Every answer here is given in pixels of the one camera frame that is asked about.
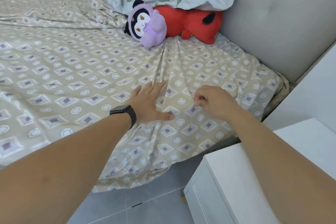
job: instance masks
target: red plush toy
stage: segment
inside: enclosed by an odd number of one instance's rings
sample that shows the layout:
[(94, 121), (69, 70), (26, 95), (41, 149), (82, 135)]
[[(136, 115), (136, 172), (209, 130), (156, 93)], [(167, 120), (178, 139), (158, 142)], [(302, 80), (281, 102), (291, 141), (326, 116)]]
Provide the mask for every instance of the red plush toy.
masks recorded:
[(154, 9), (165, 18), (167, 37), (182, 34), (182, 39), (189, 39), (193, 35), (206, 44), (215, 42), (223, 21), (223, 11), (183, 10), (167, 5)]

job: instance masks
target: purple plush toy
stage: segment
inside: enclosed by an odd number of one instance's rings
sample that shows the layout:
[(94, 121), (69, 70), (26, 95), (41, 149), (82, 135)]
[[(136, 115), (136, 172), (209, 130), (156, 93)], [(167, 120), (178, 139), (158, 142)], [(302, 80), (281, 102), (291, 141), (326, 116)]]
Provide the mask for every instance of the purple plush toy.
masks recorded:
[(159, 11), (153, 10), (150, 5), (144, 4), (141, 0), (135, 0), (133, 10), (128, 16), (125, 33), (131, 35), (143, 46), (150, 48), (163, 42), (167, 33), (167, 25)]

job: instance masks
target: person's right arm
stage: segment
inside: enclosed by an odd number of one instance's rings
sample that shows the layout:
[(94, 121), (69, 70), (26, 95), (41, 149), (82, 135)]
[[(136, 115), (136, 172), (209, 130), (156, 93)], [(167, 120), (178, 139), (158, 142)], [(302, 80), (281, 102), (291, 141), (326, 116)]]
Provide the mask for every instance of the person's right arm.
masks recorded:
[(239, 136), (274, 213), (283, 224), (335, 224), (336, 181), (214, 86), (194, 96)]

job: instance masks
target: person's left hand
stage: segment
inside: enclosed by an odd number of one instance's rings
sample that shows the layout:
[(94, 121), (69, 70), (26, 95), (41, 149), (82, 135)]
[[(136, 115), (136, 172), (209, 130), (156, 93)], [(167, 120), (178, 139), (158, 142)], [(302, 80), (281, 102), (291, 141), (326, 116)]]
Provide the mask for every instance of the person's left hand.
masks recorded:
[(174, 115), (166, 112), (159, 112), (155, 108), (155, 102), (163, 86), (166, 82), (153, 84), (147, 83), (141, 91), (141, 86), (138, 86), (131, 94), (128, 104), (136, 113), (137, 123), (146, 123), (153, 120), (173, 120)]

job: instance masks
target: person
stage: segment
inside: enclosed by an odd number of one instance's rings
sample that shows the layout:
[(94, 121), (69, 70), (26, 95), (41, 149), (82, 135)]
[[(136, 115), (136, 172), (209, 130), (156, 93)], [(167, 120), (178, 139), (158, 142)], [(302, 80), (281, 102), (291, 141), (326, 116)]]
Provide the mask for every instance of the person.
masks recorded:
[[(128, 104), (138, 123), (174, 119), (155, 109), (164, 85), (149, 83), (133, 91)], [(236, 131), (280, 222), (336, 223), (335, 180), (220, 87), (202, 86), (194, 102)], [(131, 125), (128, 113), (114, 114), (5, 167), (0, 171), (1, 223), (66, 223)]]

